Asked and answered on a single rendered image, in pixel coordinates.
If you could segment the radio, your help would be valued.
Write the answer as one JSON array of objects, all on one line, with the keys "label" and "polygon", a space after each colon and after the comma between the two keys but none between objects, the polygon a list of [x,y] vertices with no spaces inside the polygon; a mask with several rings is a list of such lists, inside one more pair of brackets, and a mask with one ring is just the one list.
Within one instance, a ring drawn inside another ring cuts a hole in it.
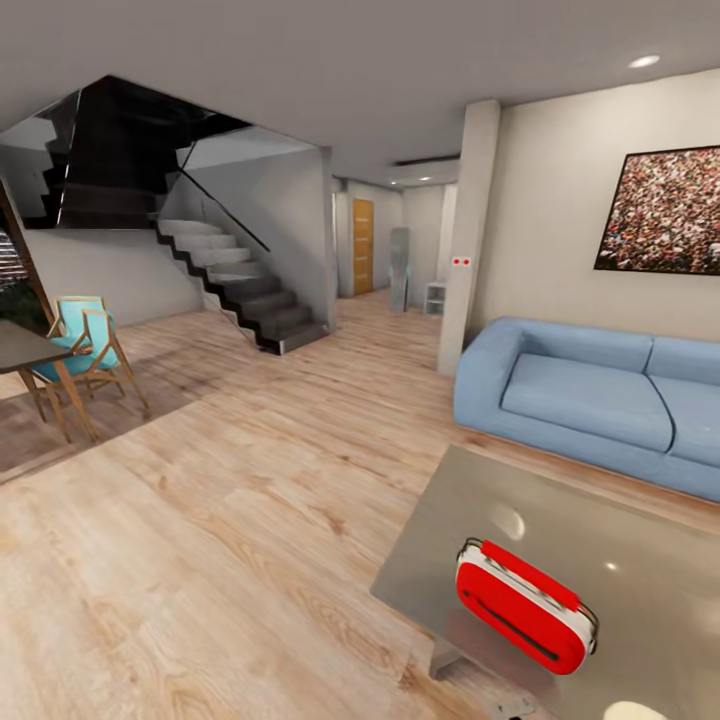
[{"label": "radio", "polygon": [[577,594],[490,541],[460,550],[460,600],[552,672],[574,672],[597,650],[599,622]]}]

